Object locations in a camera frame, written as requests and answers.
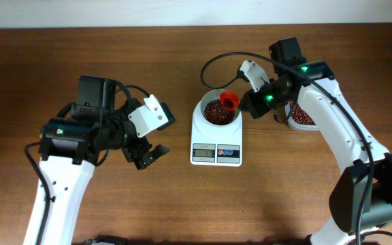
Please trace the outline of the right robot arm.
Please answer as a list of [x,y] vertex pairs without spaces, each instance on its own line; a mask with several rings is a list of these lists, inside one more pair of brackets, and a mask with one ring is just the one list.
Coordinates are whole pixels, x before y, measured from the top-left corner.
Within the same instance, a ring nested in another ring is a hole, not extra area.
[[239,109],[260,118],[296,103],[318,127],[341,173],[329,197],[331,216],[308,243],[360,244],[381,233],[392,223],[392,154],[353,112],[326,62],[307,61],[294,37],[272,44],[269,52],[266,60],[277,79],[268,78],[255,61],[244,61],[238,77],[252,88]]

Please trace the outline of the red adzuki beans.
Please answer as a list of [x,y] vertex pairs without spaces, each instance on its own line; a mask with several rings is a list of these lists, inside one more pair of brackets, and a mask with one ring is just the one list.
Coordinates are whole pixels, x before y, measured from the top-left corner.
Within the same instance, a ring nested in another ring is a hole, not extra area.
[[233,121],[235,112],[228,111],[220,99],[217,99],[207,104],[203,111],[203,116],[212,124],[227,125]]

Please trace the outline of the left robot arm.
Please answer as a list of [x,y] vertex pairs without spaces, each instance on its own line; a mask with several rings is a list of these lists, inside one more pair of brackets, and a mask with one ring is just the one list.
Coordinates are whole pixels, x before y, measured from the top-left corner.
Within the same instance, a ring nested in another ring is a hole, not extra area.
[[170,149],[153,147],[147,135],[175,122],[167,104],[146,94],[131,96],[129,86],[108,78],[80,76],[78,96],[41,129],[35,162],[24,148],[39,178],[25,244],[70,244],[84,192],[96,167],[112,150],[127,162],[146,169]]

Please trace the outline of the orange measuring scoop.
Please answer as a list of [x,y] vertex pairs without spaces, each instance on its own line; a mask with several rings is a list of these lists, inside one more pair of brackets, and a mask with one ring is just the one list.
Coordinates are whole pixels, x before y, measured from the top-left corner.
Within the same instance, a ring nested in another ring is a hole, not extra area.
[[232,90],[223,91],[220,94],[220,102],[230,112],[238,108],[240,104],[237,94]]

